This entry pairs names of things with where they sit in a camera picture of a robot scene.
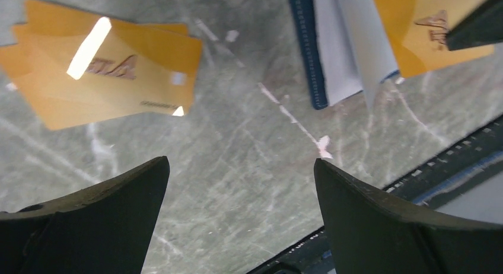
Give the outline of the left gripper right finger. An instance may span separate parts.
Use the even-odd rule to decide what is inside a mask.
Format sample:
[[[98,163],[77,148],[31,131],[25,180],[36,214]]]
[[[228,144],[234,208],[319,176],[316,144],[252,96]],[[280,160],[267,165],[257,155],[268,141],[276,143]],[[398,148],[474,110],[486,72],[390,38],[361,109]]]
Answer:
[[[418,206],[314,164],[336,273],[501,273],[502,225]]]

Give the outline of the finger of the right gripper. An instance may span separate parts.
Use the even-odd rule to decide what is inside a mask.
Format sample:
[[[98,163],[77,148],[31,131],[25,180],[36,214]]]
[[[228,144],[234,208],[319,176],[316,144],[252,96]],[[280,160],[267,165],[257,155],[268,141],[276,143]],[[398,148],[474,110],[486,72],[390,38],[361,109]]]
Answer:
[[[502,42],[502,0],[487,0],[446,36],[450,51]]]

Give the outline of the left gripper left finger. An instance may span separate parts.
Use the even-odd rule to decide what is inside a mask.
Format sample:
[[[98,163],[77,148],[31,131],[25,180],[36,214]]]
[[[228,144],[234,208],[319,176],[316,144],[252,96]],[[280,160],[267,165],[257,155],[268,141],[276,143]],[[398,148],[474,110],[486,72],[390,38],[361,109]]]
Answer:
[[[1,212],[2,273],[141,273],[167,157],[17,212]]]

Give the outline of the gold VIP card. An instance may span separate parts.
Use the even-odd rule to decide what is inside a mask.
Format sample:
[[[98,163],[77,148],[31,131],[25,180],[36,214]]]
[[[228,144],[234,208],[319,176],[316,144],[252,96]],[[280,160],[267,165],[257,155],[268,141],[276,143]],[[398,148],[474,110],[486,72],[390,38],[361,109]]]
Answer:
[[[402,77],[490,55],[492,45],[450,51],[446,35],[486,0],[374,0]]]

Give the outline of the blue leather card holder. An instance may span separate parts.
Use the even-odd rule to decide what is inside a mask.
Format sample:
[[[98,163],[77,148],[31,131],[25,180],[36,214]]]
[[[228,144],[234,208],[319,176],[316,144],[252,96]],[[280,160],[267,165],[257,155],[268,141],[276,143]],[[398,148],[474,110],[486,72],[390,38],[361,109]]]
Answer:
[[[371,109],[380,85],[399,73],[374,1],[288,1],[313,108],[363,93]]]

